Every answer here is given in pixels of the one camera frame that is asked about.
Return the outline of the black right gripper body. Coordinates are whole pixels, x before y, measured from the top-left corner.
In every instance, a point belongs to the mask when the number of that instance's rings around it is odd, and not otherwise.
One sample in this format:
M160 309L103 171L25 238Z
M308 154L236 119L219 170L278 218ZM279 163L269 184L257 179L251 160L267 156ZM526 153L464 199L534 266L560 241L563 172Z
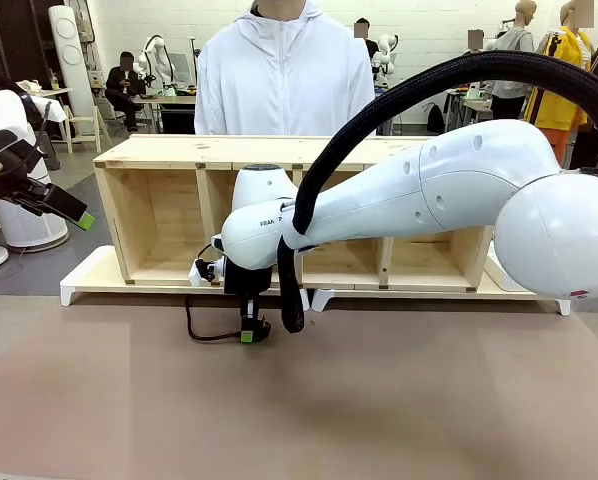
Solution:
M223 291L229 295L258 295L267 291L272 282L272 268L247 270L227 260Z

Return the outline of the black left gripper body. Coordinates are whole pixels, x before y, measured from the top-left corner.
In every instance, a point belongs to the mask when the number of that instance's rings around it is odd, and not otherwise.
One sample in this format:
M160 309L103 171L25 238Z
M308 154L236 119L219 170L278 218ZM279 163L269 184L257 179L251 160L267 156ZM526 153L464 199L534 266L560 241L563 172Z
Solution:
M40 151L26 140L20 140L0 152L0 200L22 207L34 214L51 214L42 202L47 188L28 177L42 158Z

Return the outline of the white round air purifier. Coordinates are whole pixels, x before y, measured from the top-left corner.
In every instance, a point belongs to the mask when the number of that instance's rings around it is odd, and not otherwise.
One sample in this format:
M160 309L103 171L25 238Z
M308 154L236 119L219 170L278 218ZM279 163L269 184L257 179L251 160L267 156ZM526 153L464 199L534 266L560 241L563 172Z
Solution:
M41 138L39 150L43 158L38 161L29 177L43 184L51 182L46 166L50 160L50 170L59 170L54 147L46 133L36 132ZM36 216L22 207L0 200L0 227L9 249L16 252L35 253L53 249L69 238L67 223L54 214Z

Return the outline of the white wooden chair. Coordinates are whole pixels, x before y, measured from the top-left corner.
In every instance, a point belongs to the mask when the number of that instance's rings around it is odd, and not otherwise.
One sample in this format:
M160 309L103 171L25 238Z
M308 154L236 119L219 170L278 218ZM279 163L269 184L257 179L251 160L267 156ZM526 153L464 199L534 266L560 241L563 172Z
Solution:
M103 152L103 142L112 145L109 132L97 105L93 106L88 116L75 116L70 107L63 107L66 119L64 121L65 142L70 155L74 152L76 143L94 143L98 154Z

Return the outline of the table with clothes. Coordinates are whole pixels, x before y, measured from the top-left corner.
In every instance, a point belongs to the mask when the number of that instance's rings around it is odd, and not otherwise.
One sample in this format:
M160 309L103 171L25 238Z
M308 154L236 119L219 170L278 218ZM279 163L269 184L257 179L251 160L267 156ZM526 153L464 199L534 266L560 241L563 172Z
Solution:
M67 110L60 101L60 95L67 93L68 89L43 90L37 81L28 80L20 82L19 86L28 93L32 99L33 105L41 113L44 113L47 106L50 107L48 119L58 125L62 142L66 143L68 141L68 134L70 133L70 126Z

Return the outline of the pine wooden shelf unit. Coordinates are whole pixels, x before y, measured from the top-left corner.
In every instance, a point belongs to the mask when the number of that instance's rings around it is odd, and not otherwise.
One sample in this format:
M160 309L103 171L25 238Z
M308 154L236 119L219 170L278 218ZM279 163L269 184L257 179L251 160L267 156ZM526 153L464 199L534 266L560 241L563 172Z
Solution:
M300 183L323 137L134 135L101 154L94 171L122 280L188 287L198 256L230 213L237 172L273 164ZM492 231L470 228L407 238L329 243L297 260L306 289L485 294Z

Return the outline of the seated person in black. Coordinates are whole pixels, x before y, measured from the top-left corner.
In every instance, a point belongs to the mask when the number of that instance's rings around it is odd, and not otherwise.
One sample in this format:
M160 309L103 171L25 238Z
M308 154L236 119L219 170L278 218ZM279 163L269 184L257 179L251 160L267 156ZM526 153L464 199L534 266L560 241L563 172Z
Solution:
M136 116L142 109L141 105L134 102L134 98L145 93L145 82L134 71L133 54L123 51L119 65L109 72L104 94L113 109L125 115L125 126L129 133L138 131Z

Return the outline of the tall white air conditioner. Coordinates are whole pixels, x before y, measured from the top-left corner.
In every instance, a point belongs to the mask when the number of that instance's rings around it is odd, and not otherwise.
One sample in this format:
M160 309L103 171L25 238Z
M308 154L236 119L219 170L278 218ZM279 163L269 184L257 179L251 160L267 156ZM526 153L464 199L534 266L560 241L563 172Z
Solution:
M57 5L48 9L48 15L63 81L70 89L72 112L77 117L90 117L94 101L74 11L69 6Z

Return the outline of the grey work table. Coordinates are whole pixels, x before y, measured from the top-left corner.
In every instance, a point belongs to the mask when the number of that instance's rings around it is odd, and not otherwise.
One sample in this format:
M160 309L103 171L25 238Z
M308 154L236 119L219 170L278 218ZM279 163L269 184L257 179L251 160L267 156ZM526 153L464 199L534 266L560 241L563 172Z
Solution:
M195 96L146 95L134 97L132 101L147 110L154 133L195 133Z

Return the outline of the person in white hoodie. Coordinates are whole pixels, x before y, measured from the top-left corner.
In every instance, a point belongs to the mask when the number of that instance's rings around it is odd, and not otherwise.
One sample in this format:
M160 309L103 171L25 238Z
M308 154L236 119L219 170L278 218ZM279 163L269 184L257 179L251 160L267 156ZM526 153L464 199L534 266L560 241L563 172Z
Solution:
M201 50L194 129L332 136L374 98L365 42L315 0L253 0Z

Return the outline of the black backpack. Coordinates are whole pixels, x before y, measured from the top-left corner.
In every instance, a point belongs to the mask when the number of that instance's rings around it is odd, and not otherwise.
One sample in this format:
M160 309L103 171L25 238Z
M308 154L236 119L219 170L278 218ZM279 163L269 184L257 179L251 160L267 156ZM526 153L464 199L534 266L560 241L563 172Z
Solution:
M430 134L439 135L445 131L445 119L441 108L434 102L425 105L427 113L426 131Z

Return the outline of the standing person in black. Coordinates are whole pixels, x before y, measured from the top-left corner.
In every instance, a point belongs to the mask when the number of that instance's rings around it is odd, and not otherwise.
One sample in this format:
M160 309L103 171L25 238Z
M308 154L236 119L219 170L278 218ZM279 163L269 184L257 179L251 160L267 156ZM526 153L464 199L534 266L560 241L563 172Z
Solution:
M373 61L375 54L379 51L378 44L369 37L370 22L366 18L359 18L353 25L354 37L362 39L368 51L370 61Z

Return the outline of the mannequin in yellow jacket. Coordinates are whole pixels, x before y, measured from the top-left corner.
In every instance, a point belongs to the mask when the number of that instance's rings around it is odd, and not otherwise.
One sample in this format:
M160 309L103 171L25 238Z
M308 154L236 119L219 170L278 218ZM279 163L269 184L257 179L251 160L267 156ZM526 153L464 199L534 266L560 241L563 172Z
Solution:
M589 13L584 0L569 0L560 10L561 27L550 30L536 52L589 71L594 47L581 27L577 26L577 6ZM587 120L574 103L542 89L534 88L526 106L524 120L536 126L547 138L560 165L565 159L568 139Z

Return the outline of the mannequin in grey hoodie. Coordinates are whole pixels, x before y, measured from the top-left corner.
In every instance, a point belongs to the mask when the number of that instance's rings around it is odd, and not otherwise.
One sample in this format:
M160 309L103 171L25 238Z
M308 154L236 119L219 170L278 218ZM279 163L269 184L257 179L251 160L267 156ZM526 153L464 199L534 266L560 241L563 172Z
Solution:
M533 36L527 26L536 10L537 4L533 0L519 0L515 6L513 25L496 40L494 49L533 52ZM493 119L518 119L528 86L511 80L493 80L489 88Z

